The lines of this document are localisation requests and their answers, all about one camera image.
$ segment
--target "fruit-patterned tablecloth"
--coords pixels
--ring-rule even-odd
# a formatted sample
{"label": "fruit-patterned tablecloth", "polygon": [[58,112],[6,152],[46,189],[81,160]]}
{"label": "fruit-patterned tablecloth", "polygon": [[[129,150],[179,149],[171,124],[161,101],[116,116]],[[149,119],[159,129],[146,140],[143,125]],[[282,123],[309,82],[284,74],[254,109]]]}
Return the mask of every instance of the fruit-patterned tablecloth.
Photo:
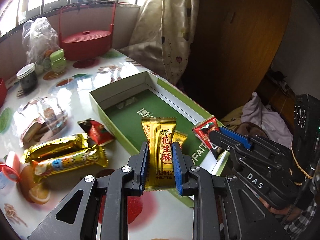
{"label": "fruit-patterned tablecloth", "polygon": [[[91,118],[101,122],[92,110],[89,92],[141,71],[149,70],[112,49],[102,57],[85,62],[69,61],[67,70],[61,75],[53,72],[40,75],[37,88],[28,95],[20,91],[18,80],[11,78],[6,83],[8,94],[0,108],[0,159],[10,151],[16,152],[19,158],[22,156],[20,136],[34,118],[29,111],[34,99],[56,100],[64,110],[65,124],[54,138],[82,133],[77,121]],[[118,169],[127,164],[130,155],[118,141],[104,148],[109,159],[108,168]],[[33,182],[29,164],[20,165],[19,183],[0,172],[0,209],[21,239],[27,239],[85,175],[97,175],[102,169],[95,165],[88,166],[49,176],[45,183],[39,184]],[[129,205],[130,240],[192,239],[193,209],[169,192],[145,192],[142,197],[129,200]]]}

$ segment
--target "curtain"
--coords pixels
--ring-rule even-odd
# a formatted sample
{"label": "curtain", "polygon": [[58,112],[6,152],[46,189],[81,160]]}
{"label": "curtain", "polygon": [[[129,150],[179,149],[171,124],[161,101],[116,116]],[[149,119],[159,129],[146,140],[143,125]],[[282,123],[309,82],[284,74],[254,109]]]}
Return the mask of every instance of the curtain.
{"label": "curtain", "polygon": [[176,84],[188,63],[199,0],[145,0],[122,53]]}

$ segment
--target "gold candy wrapper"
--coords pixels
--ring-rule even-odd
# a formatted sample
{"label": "gold candy wrapper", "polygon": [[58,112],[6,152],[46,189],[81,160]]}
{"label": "gold candy wrapper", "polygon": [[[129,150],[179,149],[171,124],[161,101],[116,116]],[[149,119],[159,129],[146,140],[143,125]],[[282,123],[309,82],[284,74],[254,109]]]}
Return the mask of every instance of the gold candy wrapper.
{"label": "gold candy wrapper", "polygon": [[150,150],[146,190],[175,187],[171,142],[176,118],[142,117],[141,124]]}
{"label": "gold candy wrapper", "polygon": [[184,141],[188,138],[188,135],[179,131],[175,131],[172,137],[172,142],[178,142],[180,149],[182,149],[182,145]]}
{"label": "gold candy wrapper", "polygon": [[35,182],[39,182],[42,178],[53,174],[71,171],[92,164],[98,164],[102,167],[107,167],[108,165],[104,149],[99,145],[57,158],[51,158],[41,162],[33,160],[31,162]]}
{"label": "gold candy wrapper", "polygon": [[86,148],[88,148],[88,135],[86,133],[78,133],[34,145],[24,150],[20,162],[28,163],[32,160],[39,162]]}

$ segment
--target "metal bolt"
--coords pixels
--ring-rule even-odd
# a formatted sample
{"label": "metal bolt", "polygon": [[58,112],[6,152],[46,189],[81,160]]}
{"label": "metal bolt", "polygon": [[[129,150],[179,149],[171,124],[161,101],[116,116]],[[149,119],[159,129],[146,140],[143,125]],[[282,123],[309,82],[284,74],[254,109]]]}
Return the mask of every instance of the metal bolt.
{"label": "metal bolt", "polygon": [[85,176],[85,178],[84,178],[84,181],[85,182],[91,182],[91,181],[93,181],[94,180],[94,176],[92,176],[92,175],[87,175],[87,176]]}
{"label": "metal bolt", "polygon": [[191,166],[190,170],[193,172],[198,172],[200,170],[200,167],[199,166]]}
{"label": "metal bolt", "polygon": [[122,170],[123,172],[127,173],[127,172],[130,172],[130,171],[131,171],[131,167],[130,167],[130,166],[123,166],[123,167],[121,168],[121,170]]}
{"label": "metal bolt", "polygon": [[228,175],[228,180],[230,180],[230,181],[236,181],[237,179],[238,178],[236,175],[233,175],[233,174]]}

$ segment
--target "wooden door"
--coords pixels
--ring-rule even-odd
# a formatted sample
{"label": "wooden door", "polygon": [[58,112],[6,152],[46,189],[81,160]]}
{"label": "wooden door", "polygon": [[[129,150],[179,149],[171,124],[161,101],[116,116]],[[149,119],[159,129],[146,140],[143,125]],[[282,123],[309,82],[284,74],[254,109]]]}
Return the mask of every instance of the wooden door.
{"label": "wooden door", "polygon": [[292,0],[200,0],[183,82],[218,118],[244,105],[282,40]]}

